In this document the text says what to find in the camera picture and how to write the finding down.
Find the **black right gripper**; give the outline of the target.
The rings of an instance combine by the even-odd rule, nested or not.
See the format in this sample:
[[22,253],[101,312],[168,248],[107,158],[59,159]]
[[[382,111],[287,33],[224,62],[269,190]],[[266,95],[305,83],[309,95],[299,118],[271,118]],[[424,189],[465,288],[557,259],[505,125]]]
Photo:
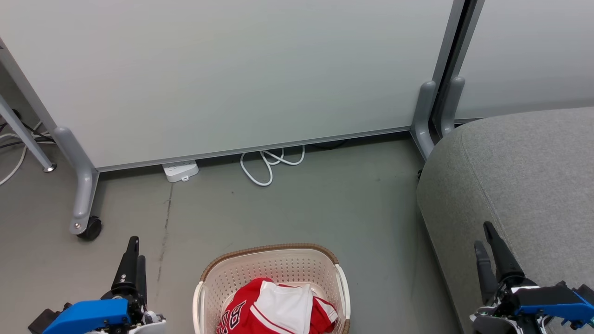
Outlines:
[[473,334],[543,334],[544,316],[516,313],[518,306],[512,301],[514,293],[521,289],[536,289],[539,286],[525,278],[524,271],[493,223],[486,221],[483,227],[496,265],[496,275],[484,244],[475,241],[478,281],[484,306],[471,315]]

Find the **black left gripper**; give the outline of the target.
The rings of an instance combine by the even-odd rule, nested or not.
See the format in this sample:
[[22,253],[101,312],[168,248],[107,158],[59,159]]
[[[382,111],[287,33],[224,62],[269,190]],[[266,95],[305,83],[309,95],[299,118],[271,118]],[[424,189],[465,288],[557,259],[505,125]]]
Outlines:
[[128,318],[114,325],[103,321],[103,334],[166,333],[166,318],[147,308],[146,257],[140,256],[139,246],[139,237],[130,237],[111,290],[102,296],[102,300],[125,299]]

